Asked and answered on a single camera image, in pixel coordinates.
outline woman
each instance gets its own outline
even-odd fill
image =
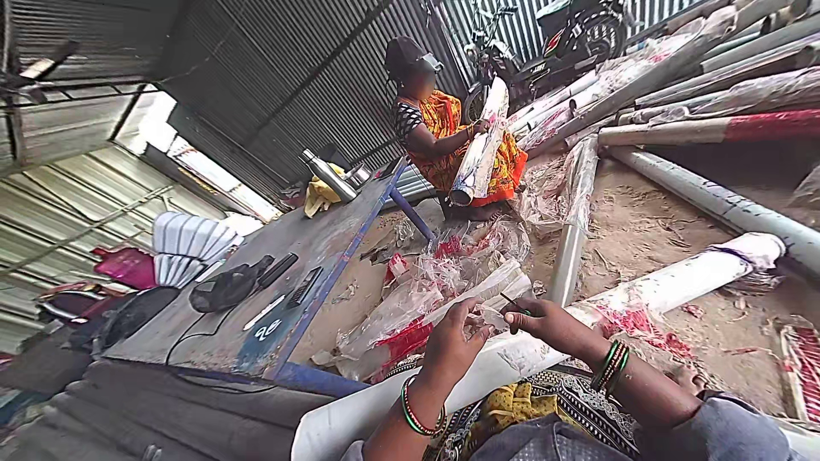
[[[422,459],[429,435],[444,420],[440,416],[444,401],[489,337],[487,326],[469,340],[463,334],[467,313],[479,301],[465,300],[447,312],[430,334],[421,371],[408,380],[402,397],[371,437],[366,442],[354,442],[343,461]],[[617,341],[610,343],[555,303],[519,299],[516,306],[507,306],[503,313],[513,333],[524,330],[582,360],[595,372],[592,386],[605,389],[640,424],[634,441],[641,459],[805,459],[789,448],[786,437],[769,418],[749,405],[725,393],[702,390],[703,383],[698,383],[693,372],[681,373],[679,383],[672,381],[629,354],[626,346]],[[603,393],[597,396],[588,408],[606,408],[609,412],[607,398]],[[513,399],[513,410],[516,404],[522,404],[521,400]],[[579,431],[565,416],[556,411],[512,424],[474,447],[470,460],[630,459],[624,450],[599,441],[600,434]],[[450,459],[464,460],[461,455],[454,454]]]
[[[387,43],[385,69],[398,88],[393,107],[396,134],[412,162],[443,200],[453,186],[467,146],[477,134],[485,133],[489,124],[478,121],[459,125],[461,102],[434,89],[435,74],[441,67],[432,54],[425,53],[409,37]],[[487,221],[499,214],[504,202],[513,197],[525,164],[526,153],[509,133],[504,133],[495,154],[487,197],[473,199],[465,208],[447,207],[440,201],[445,217]]]

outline orange saree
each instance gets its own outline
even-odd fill
[[[461,101],[453,96],[436,90],[428,99],[420,101],[419,106],[427,129],[436,139],[454,135],[457,131],[467,128],[467,126],[458,124],[461,120]],[[465,143],[454,153],[433,161],[425,160],[423,156],[413,152],[408,151],[408,153],[421,175],[430,184],[437,190],[449,192],[468,145],[470,143]],[[487,203],[511,199],[513,191],[521,180],[525,164],[526,152],[518,148],[512,135],[504,132],[501,146],[495,154],[487,196],[483,199],[473,199],[470,206],[482,207]]]

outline black blouse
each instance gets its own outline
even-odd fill
[[[416,128],[424,119],[421,117],[421,109],[413,105],[397,102],[394,107],[394,128],[399,137],[399,143],[407,147],[407,137],[413,128]]]

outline pile of pipes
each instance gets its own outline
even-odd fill
[[[594,156],[609,147],[736,231],[776,235],[796,268],[820,276],[815,230],[638,147],[820,137],[818,11],[820,0],[702,2],[669,21],[667,36],[646,39],[512,114],[508,129],[531,156]],[[590,165],[567,178],[571,192],[587,200]],[[806,194],[812,191],[820,197],[820,186]],[[575,288],[588,207],[576,204],[575,218],[564,220],[548,291],[563,305]]]

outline pink bag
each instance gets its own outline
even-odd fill
[[[157,286],[150,254],[136,248],[123,248],[115,252],[95,248],[91,253],[102,258],[94,266],[94,271],[98,274],[109,276],[136,290]]]

